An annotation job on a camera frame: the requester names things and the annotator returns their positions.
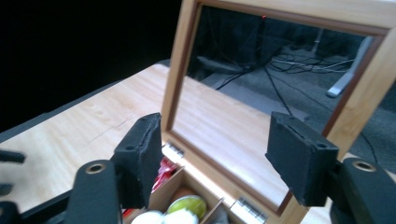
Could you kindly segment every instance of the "box lid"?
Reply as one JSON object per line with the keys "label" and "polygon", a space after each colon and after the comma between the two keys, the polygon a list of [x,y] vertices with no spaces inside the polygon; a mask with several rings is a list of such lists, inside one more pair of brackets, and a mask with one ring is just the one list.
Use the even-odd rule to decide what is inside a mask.
{"label": "box lid", "polygon": [[[391,29],[395,26],[387,20],[373,20],[373,6],[385,10],[387,17],[391,17],[392,9],[386,3],[365,1],[365,14],[356,10],[358,1],[348,3],[343,6],[346,6],[349,15],[339,13],[339,4],[341,3],[303,0],[293,1],[293,4],[290,1],[184,0],[163,101],[164,139],[181,147],[187,155],[193,154],[193,159],[200,158],[203,161],[201,166],[210,166],[225,176],[227,182],[219,185],[233,190],[231,194],[247,194],[256,203],[263,204],[270,213],[281,216],[292,197],[288,187],[265,158],[270,115],[185,76],[201,6],[221,7],[257,15],[265,12],[266,15],[275,15],[288,21],[310,21],[332,28],[340,25],[340,29],[354,29],[355,32],[361,31],[362,26],[371,27],[373,29],[366,31],[369,35],[385,35],[383,28]],[[342,123],[334,123],[344,106],[341,105],[338,114],[333,117],[332,129],[328,131],[330,136],[336,136],[339,134],[337,130],[342,129]],[[344,143],[353,142],[353,138],[351,136]]]}

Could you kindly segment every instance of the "red object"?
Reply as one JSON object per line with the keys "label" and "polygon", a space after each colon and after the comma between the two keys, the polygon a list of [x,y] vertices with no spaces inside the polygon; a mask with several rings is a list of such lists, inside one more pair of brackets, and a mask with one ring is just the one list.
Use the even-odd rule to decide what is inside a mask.
{"label": "red object", "polygon": [[169,161],[166,157],[161,160],[161,167],[158,171],[157,178],[155,178],[154,185],[152,187],[152,192],[159,188],[164,182],[166,182],[175,172],[177,166]]}

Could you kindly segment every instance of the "black cable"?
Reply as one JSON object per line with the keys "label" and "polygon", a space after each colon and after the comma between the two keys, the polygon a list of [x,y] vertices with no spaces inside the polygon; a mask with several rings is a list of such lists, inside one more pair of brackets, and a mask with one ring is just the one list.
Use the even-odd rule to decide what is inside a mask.
{"label": "black cable", "polygon": [[369,139],[366,137],[366,135],[363,134],[363,131],[361,131],[361,137],[364,139],[364,141],[367,143],[367,145],[369,145],[369,147],[370,147],[370,149],[371,149],[371,151],[373,153],[373,157],[374,157],[375,163],[378,163],[378,160],[376,159],[374,147],[371,144],[371,142],[369,141]]}
{"label": "black cable", "polygon": [[[321,69],[314,68],[316,65],[327,66],[327,65],[334,64],[334,62],[329,62],[329,61],[326,61],[323,58],[319,58],[319,57],[306,57],[304,55],[289,54],[289,53],[282,53],[280,55],[277,55],[276,57],[280,58],[281,61],[289,61],[291,63],[304,63],[306,61],[312,61],[312,60],[316,61],[311,64],[307,64],[306,66],[308,66],[308,68],[304,68],[303,66],[300,66],[298,64],[291,64],[288,68],[283,68],[283,67],[274,65],[274,63],[276,63],[276,62],[269,62],[268,65],[272,69],[274,69],[275,71],[283,72],[283,73],[287,73],[287,74],[299,74],[299,73],[305,73],[305,72],[311,72],[311,73],[315,73],[315,74],[329,74],[329,73],[333,73],[333,72],[343,71],[350,67],[347,64],[345,64],[343,67],[332,70],[332,71],[325,70],[324,72],[320,72],[319,70],[321,70]],[[301,57],[303,59],[296,60],[295,57]]]}
{"label": "black cable", "polygon": [[222,83],[220,86],[218,86],[218,87],[216,88],[216,91],[221,90],[221,89],[222,89],[223,87],[225,87],[228,83],[234,81],[235,79],[237,79],[237,78],[239,78],[239,77],[241,77],[241,76],[243,76],[243,75],[245,75],[245,74],[248,74],[248,73],[252,72],[253,70],[254,70],[254,68],[248,68],[248,69],[246,69],[245,71],[243,71],[242,74],[237,74],[237,75],[234,75],[234,76],[232,76],[232,77],[227,77],[227,78],[225,78],[224,81],[223,81],[223,83]]}
{"label": "black cable", "polygon": [[326,105],[321,104],[319,101],[317,101],[316,99],[310,97],[308,94],[306,94],[306,93],[303,92],[302,90],[300,90],[300,89],[298,89],[298,88],[295,88],[295,87],[291,86],[289,83],[287,83],[287,82],[286,82],[285,80],[283,80],[282,78],[274,77],[274,76],[272,76],[272,78],[274,78],[274,79],[276,79],[276,80],[279,80],[279,81],[283,82],[285,85],[289,86],[290,88],[292,88],[292,89],[298,91],[299,93],[301,93],[302,95],[304,95],[306,98],[310,99],[311,101],[317,103],[318,105],[321,105],[323,108],[325,108],[325,109],[327,109],[328,111],[332,112],[332,110],[331,110],[330,108],[328,108]]}
{"label": "black cable", "polygon": [[277,89],[277,87],[276,87],[276,85],[275,85],[275,83],[274,83],[274,81],[273,81],[273,79],[272,79],[272,75],[269,73],[269,71],[268,71],[268,69],[267,69],[266,66],[264,66],[264,70],[265,70],[265,72],[267,73],[267,76],[268,76],[268,78],[269,78],[270,81],[271,81],[271,85],[273,86],[274,91],[276,92],[277,97],[278,97],[279,100],[282,102],[283,106],[285,106],[286,110],[288,110],[289,114],[290,114],[291,116],[293,116],[293,114],[291,113],[291,111],[290,111],[290,109],[289,109],[289,106],[286,104],[285,100],[283,99],[282,95],[280,94],[279,90]]}

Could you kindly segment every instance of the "white ball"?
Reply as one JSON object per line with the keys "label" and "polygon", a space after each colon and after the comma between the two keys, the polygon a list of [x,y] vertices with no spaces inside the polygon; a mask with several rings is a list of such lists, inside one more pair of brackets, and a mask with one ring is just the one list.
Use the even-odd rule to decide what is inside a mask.
{"label": "white ball", "polygon": [[198,217],[187,209],[180,209],[171,214],[167,214],[163,219],[163,224],[198,224]]}
{"label": "white ball", "polygon": [[148,211],[137,216],[131,224],[163,224],[163,217],[160,211]]}

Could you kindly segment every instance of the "cable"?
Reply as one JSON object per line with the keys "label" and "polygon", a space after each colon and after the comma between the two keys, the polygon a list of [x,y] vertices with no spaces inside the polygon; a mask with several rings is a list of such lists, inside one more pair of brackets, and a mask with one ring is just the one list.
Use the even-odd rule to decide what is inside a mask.
{"label": "cable", "polygon": [[245,74],[248,74],[248,73],[252,72],[253,70],[254,70],[254,68],[249,68],[249,69],[246,69],[246,71],[242,72],[242,74],[237,74],[237,75],[234,75],[234,76],[232,76],[232,77],[227,77],[227,78],[225,78],[224,81],[223,81],[223,83],[222,83],[220,86],[218,86],[218,87],[216,88],[216,91],[221,90],[221,89],[222,89],[223,87],[225,87],[228,83],[234,81],[235,79],[237,79],[237,78],[239,78],[239,77],[241,77],[241,76],[243,76],[243,75],[245,75]]}
{"label": "cable", "polygon": [[273,63],[268,63],[268,66],[277,72],[282,72],[282,73],[286,73],[286,74],[299,74],[299,73],[306,73],[306,72],[317,73],[317,72],[314,72],[312,70],[312,68],[304,69],[302,67],[295,67],[294,65],[291,65],[288,68],[282,68],[282,67],[274,65]]}
{"label": "cable", "polygon": [[276,85],[275,85],[275,83],[274,83],[274,81],[273,81],[273,79],[272,79],[272,75],[269,73],[269,71],[268,71],[268,69],[267,69],[266,66],[264,66],[264,71],[267,73],[267,76],[268,76],[268,78],[269,78],[270,81],[271,81],[271,85],[273,86],[273,88],[274,88],[274,90],[275,90],[275,92],[276,92],[277,97],[278,97],[279,100],[282,102],[283,106],[285,106],[286,110],[288,110],[289,114],[290,114],[291,116],[293,116],[293,114],[291,113],[291,111],[290,111],[288,105],[286,104],[285,100],[283,99],[282,95],[280,94],[279,90],[277,89],[277,87],[276,87]]}
{"label": "cable", "polygon": [[363,134],[363,131],[361,131],[361,137],[364,139],[364,141],[367,143],[367,145],[369,145],[372,153],[373,153],[373,157],[376,163],[378,163],[378,160],[376,159],[376,155],[375,155],[375,151],[374,151],[374,147],[371,144],[371,142],[369,141],[369,139],[366,137],[366,135]]}
{"label": "cable", "polygon": [[286,82],[285,80],[283,80],[282,78],[279,78],[279,77],[272,77],[272,78],[274,78],[274,79],[276,79],[276,80],[279,80],[279,81],[283,82],[285,85],[289,86],[290,88],[292,88],[292,89],[298,91],[299,93],[301,93],[302,95],[304,95],[306,98],[310,99],[311,101],[317,103],[318,105],[321,105],[323,108],[325,108],[325,109],[327,109],[328,111],[332,112],[332,110],[331,110],[329,107],[327,107],[327,106],[321,104],[319,101],[317,101],[316,99],[312,98],[311,96],[309,96],[308,94],[306,94],[306,93],[303,92],[302,90],[297,89],[297,88],[291,86],[289,83],[287,83],[287,82]]}
{"label": "cable", "polygon": [[330,67],[334,67],[343,63],[350,63],[353,62],[353,60],[347,60],[347,61],[343,61],[340,63],[334,63],[328,66],[318,66],[318,65],[314,65],[314,64],[307,64],[307,63],[295,63],[295,62],[289,62],[289,61],[282,61],[282,60],[277,60],[277,59],[271,59],[271,62],[275,62],[275,63],[286,63],[286,64],[290,64],[290,65],[297,65],[298,67],[308,67],[311,70],[325,70],[325,71],[329,71],[329,72],[341,72],[341,73],[345,73],[348,70],[333,70],[333,69],[329,69]]}

